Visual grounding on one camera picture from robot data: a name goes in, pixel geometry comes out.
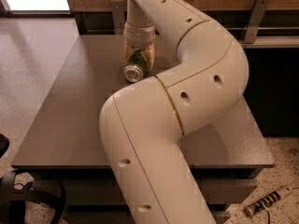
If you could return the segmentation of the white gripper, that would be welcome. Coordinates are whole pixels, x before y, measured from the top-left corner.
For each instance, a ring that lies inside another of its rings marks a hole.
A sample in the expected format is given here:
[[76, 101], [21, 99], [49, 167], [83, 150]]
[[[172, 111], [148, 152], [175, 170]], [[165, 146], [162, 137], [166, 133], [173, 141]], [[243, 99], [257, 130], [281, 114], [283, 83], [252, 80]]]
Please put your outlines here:
[[147, 65], [147, 72], [152, 70], [155, 58], [155, 28], [152, 24], [146, 27], [132, 25], [129, 22], [124, 26], [123, 59], [126, 65], [134, 64], [136, 48], [143, 49], [142, 56]]

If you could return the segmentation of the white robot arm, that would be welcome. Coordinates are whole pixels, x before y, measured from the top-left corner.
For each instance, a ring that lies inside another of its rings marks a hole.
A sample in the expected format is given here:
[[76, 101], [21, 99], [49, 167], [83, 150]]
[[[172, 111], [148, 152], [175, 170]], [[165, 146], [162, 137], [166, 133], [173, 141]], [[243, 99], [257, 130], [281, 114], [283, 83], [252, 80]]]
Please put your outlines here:
[[216, 224], [178, 146], [238, 102], [249, 64], [239, 42], [182, 0], [131, 0], [179, 64], [110, 96], [99, 126], [135, 224]]

